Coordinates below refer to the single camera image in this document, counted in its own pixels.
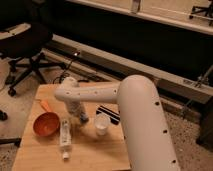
black object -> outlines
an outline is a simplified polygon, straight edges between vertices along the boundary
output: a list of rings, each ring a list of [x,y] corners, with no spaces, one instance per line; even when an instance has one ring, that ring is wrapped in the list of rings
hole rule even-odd
[[[205,17],[210,17],[209,25],[211,26],[213,23],[213,0],[210,1],[211,3],[208,7],[193,6],[189,18],[192,19],[194,17],[193,14],[205,13]]]
[[[7,0],[0,3],[0,30],[27,22],[31,25],[30,29],[12,37],[0,40],[0,58],[11,58],[9,62],[11,72],[16,68],[26,68],[26,70],[10,85],[8,94],[14,96],[14,87],[27,77],[32,71],[40,78],[41,83],[46,83],[40,73],[40,68],[60,66],[65,68],[65,64],[56,62],[44,62],[42,47],[52,39],[52,32],[41,23],[30,20],[29,11],[25,6],[24,0]],[[19,61],[28,59],[29,63],[18,64]]]
[[[196,142],[213,148],[213,97],[207,103],[203,115],[200,136]]]
[[[5,112],[0,110],[0,120],[7,120],[8,116]],[[10,138],[10,139],[0,139],[1,144],[11,144],[14,143],[15,146],[19,147],[21,143],[21,138]]]
[[[0,110],[0,120],[4,121],[7,120],[8,116],[5,112]]]
[[[96,114],[104,113],[110,117],[111,123],[118,125],[120,122],[120,116],[119,114],[115,113],[114,111],[104,107],[104,106],[99,106],[98,109],[96,110]]]

bottle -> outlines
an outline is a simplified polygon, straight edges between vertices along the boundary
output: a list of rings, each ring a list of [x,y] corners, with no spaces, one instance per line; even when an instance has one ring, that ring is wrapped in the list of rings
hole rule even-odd
[[[69,159],[69,151],[71,147],[70,121],[69,118],[62,118],[60,121],[60,149],[62,158]]]

bottle cap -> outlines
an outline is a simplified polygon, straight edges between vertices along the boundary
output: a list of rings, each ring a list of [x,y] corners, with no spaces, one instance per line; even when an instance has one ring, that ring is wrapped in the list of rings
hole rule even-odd
[[[63,152],[62,157],[64,160],[69,159],[69,153],[67,151]]]

chair backrest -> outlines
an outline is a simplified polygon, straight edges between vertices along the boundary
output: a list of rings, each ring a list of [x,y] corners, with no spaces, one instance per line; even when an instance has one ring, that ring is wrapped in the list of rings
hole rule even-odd
[[[0,30],[28,20],[26,0],[0,0]]]

small white object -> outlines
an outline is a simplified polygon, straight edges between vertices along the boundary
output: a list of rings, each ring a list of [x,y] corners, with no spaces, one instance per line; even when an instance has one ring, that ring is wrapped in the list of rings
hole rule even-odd
[[[60,148],[62,150],[62,158],[68,159],[71,146],[70,122],[69,118],[62,118],[60,122]]]
[[[107,129],[110,125],[110,118],[105,114],[98,114],[95,117],[94,125],[96,128],[96,133],[98,135],[105,135],[107,133]]]
[[[67,151],[64,151],[63,154],[62,154],[62,157],[63,157],[64,160],[66,160],[66,159],[69,159],[70,155]]]

